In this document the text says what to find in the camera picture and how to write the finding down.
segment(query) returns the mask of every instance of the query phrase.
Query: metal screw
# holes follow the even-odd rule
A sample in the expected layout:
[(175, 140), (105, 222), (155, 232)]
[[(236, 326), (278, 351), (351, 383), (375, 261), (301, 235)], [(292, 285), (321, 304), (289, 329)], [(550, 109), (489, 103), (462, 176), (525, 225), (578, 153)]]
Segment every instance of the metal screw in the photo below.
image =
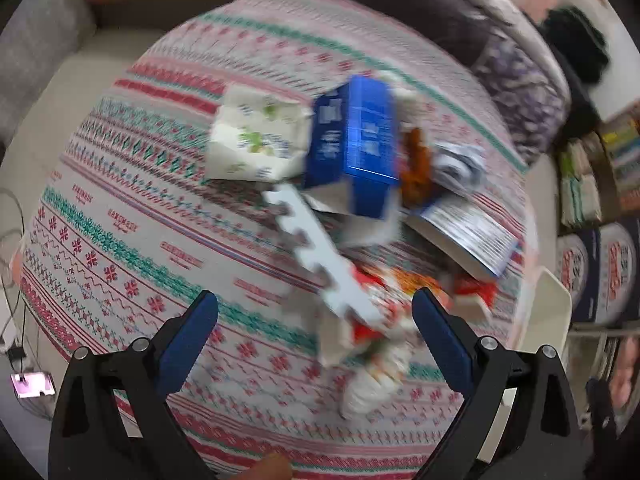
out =
[(549, 359), (553, 359), (558, 355), (558, 352), (556, 352), (556, 349), (553, 348), (551, 345), (544, 345), (542, 347), (542, 353), (546, 355)]
[(496, 348), (498, 348), (498, 342), (491, 336), (484, 336), (481, 340), (480, 340), (480, 344), (482, 345), (482, 348), (486, 349), (486, 350), (495, 350)]
[(144, 352), (147, 348), (149, 348), (149, 339), (147, 339), (146, 337), (136, 339), (131, 347), (136, 352)]
[(89, 349), (86, 346), (81, 346), (74, 352), (74, 358), (78, 359), (78, 361), (82, 361), (85, 357), (89, 355)]

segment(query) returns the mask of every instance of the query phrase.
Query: table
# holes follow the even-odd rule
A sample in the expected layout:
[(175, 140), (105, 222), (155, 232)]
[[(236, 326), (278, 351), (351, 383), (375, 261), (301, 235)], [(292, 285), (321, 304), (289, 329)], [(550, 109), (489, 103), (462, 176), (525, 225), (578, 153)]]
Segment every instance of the table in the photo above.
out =
[[(425, 350), (390, 402), (341, 419), (340, 392), (358, 363), (322, 370), (315, 361), (314, 277), (282, 247), (255, 184), (204, 180), (227, 82), (309, 103), (375, 70), (421, 93), (430, 136), (485, 148), (488, 178), (474, 200), (522, 240), (526, 167), (485, 91), (413, 31), (346, 0), (236, 0), (169, 32), (73, 133), (28, 226), (20, 286), (67, 358), (78, 346), (124, 349), (202, 288), (217, 295), (219, 323), (168, 399), (217, 470), (277, 451), (296, 478), (410, 478), (462, 403)], [(474, 327), (503, 342), (518, 315), (524, 249), (500, 279), (492, 322)], [(408, 276), (442, 267), (410, 231), (348, 256)], [(132, 416), (125, 396), (118, 404)]]

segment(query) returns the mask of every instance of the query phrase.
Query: smartphone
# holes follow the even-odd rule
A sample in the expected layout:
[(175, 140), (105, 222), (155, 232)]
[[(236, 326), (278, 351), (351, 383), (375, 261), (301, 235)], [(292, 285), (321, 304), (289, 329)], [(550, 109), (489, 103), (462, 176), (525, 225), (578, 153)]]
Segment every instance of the smartphone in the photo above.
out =
[(48, 372), (12, 374), (11, 382), (14, 384), (15, 394), (19, 399), (56, 394), (53, 379)]

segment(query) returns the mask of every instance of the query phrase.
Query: patterned tablecloth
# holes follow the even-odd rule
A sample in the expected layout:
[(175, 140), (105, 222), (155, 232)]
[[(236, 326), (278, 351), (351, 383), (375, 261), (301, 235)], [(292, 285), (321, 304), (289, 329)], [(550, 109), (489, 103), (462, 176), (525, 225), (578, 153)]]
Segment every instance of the patterned tablecloth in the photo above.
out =
[[(297, 478), (410, 478), (462, 402), (424, 350), (390, 402), (341, 419), (356, 361), (329, 370), (315, 361), (313, 277), (281, 247), (254, 184), (203, 178), (227, 82), (309, 103), (373, 70), (391, 70), (423, 95), (422, 125), (434, 138), (484, 146), (489, 178), (476, 202), (522, 238), (525, 167), (484, 90), (414, 32), (345, 0), (236, 0), (169, 32), (80, 124), (30, 223), (22, 291), (67, 357), (80, 345), (124, 349), (201, 288), (218, 296), (219, 323), (168, 399), (216, 469), (279, 451)], [(500, 280), (494, 319), (477, 327), (503, 342), (522, 251)], [(398, 272), (433, 274), (441, 261), (409, 232), (350, 255)]]

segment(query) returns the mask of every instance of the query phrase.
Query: floor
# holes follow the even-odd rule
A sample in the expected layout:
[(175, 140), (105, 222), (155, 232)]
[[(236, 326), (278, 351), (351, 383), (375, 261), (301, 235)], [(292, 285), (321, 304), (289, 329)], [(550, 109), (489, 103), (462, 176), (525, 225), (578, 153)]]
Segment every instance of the floor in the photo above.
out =
[[(29, 221), (36, 209), (49, 173), (57, 163), (58, 154), (63, 151), (70, 134), (88, 114), (101, 91), (161, 35), (161, 32), (155, 31), (101, 30), (86, 42), (80, 52), (62, 64), (21, 124), (0, 166), (0, 187), (15, 193), (25, 222)], [(538, 213), (540, 263), (554, 270), (556, 173), (548, 157), (541, 158), (530, 171), (527, 190)], [(7, 197), (0, 196), (0, 233), (17, 227), (20, 227), (20, 216), (15, 205)], [(19, 234), (15, 234), (2, 240), (0, 256), (4, 260), (9, 259), (19, 239)], [(17, 287), (12, 287), (9, 295), (13, 306)], [(23, 311), (20, 306), (15, 316), (20, 331)], [(26, 316), (26, 351), (36, 361), (37, 367), (53, 375), (54, 382), (59, 386), (65, 374), (66, 361), (38, 328), (31, 314), (27, 312)], [(11, 408), (3, 407), (0, 402), (0, 418), (3, 421), (5, 409)]]

